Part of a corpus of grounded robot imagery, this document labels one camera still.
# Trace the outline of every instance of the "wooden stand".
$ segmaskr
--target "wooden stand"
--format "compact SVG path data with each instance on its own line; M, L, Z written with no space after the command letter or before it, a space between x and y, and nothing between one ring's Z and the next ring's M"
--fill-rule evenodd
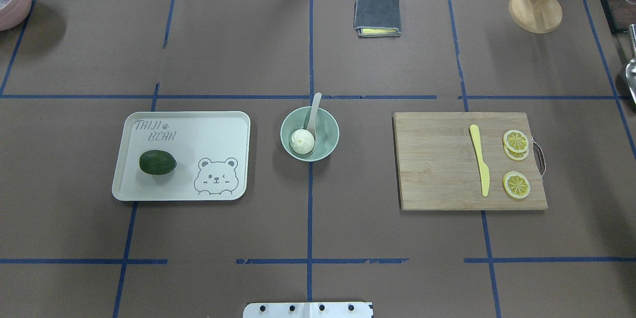
M508 12L519 27L534 33L554 31L563 19L557 0L510 0Z

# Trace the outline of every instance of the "green avocado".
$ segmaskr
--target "green avocado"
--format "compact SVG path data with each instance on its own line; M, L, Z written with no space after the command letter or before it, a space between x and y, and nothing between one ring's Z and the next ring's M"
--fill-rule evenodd
M177 167L174 157L165 151L147 151L139 157L139 168L150 175L165 175Z

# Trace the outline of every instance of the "blue line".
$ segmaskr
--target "blue line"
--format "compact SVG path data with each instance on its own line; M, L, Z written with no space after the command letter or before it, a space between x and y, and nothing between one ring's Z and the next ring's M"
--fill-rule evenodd
M470 100L615 100L615 96L466 96Z
M488 268L490 269L490 284L492 286L492 297L495 302L495 314L501 318L501 307L499 306L499 291L497 290L497 278L495 277L495 265L492 263L492 248L490 247L490 234L488 233L488 219L486 211L481 212L481 225L483 226L483 236L486 240L486 254L488 255Z
M182 99L198 99L198 100L306 100L310 97L307 95L240 95L240 94L161 94L157 96L159 99L182 100Z
M468 98L466 94L466 83L464 82L464 71L462 64L459 62L459 41L457 40L457 28L455 27L455 13L453 11L453 1L448 0L448 11L450 12L450 25L453 30L453 42L455 44L455 58L457 59L457 69L462 85L462 98L464 99L464 111L468 112Z
M157 107L157 96L159 95L159 83L155 85L155 93L153 94L153 104L150 106L150 112L154 112Z
M309 0L309 98L314 98L314 0Z
M250 258L237 259L237 264L307 264L306 258Z
M309 163L309 192L307 200L307 302L313 300L312 264L314 259L314 164Z
M174 0L170 0L170 11L168 12L168 22L165 24L165 37L163 38L163 48L168 44L168 35L170 35L170 23L172 23L172 11L174 10Z
M428 96L351 96L351 95L336 95L328 96L323 94L323 99L326 100L436 100L438 97L434 95Z
M11 55L11 60L9 61L9 66L4 73L4 79L2 80L2 85L0 85L0 96L4 93L4 88L6 87L6 83L9 80L9 74L11 74L11 69L13 68L13 62L15 61L15 56L18 55L18 49L20 49L20 44L22 44L22 38L24 37L24 32L27 30L27 24L29 23L29 19L31 19L31 14L33 13L33 9L36 6L36 1L31 1L31 8L29 10L29 14L24 19L24 24L22 24L22 30L20 31L20 35L18 36L18 41L15 44L15 48L13 49L13 55Z
M3 98L21 99L150 99L147 94L5 94Z
M400 264L407 262L407 258L314 258L314 264Z
M465 258L464 263L636 262L636 257L496 257Z
M135 216L137 215L137 204L139 202L134 202L132 204L132 212L130 213L130 223L128 225L128 235L126 237L126 247L123 251L123 262L121 263L121 271L120 271L120 282L117 285L117 296L115 296L115 307L113 309L113 318L117 318L119 314L119 306L121 303L121 292L123 291L123 281L126 277L126 268L128 266L128 255L130 252L130 242L132 241L132 230L135 227Z
M0 258L0 264L122 264L122 259ZM168 264L167 259L129 259L128 264Z
M634 139L630 133L630 128L627 125L627 120L625 119L625 113L623 112L623 107L621 106L621 102L618 97L618 91L616 90L616 86L612 80L612 74L609 71L609 66L607 66L607 60L605 58L605 53L603 52L603 48L600 46L600 41L598 40L598 34L596 31L596 27L594 26L594 21L592 21L592 15L590 14L590 8L588 7L588 1L583 0L583 5L585 7L585 12L588 15L588 21L590 21L590 28L592 30L592 34L594 35L594 40L597 44L598 53L600 53L601 60L603 61L603 67L605 68L605 74L607 75L607 80L609 81L609 85L612 89L612 93L614 94L614 100L616 101L616 107L618 108L618 112L621 115L621 120L623 121L623 126L625 128L625 133L627 134L627 139L630 142L630 146L632 147L632 154L634 155L634 159L636 159L636 146L634 146Z

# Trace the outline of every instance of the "knife handle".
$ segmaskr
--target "knife handle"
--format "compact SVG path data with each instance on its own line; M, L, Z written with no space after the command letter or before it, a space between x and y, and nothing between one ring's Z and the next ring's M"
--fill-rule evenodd
M473 146L475 147L475 154L477 154L477 162L483 162L483 156L481 155L481 136L479 134L479 127L477 125L470 126L471 139L473 140Z

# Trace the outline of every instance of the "yellow knife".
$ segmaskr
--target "yellow knife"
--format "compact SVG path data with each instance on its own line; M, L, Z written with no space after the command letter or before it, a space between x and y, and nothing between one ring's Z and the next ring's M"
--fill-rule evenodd
M477 155L477 164L479 165L479 179L481 180L481 195L485 198L488 196L488 189L490 189L490 169L488 165L483 162L483 155L481 154L481 137L479 136L479 127L477 125L471 125L471 139L473 140L473 147L475 147L475 155Z

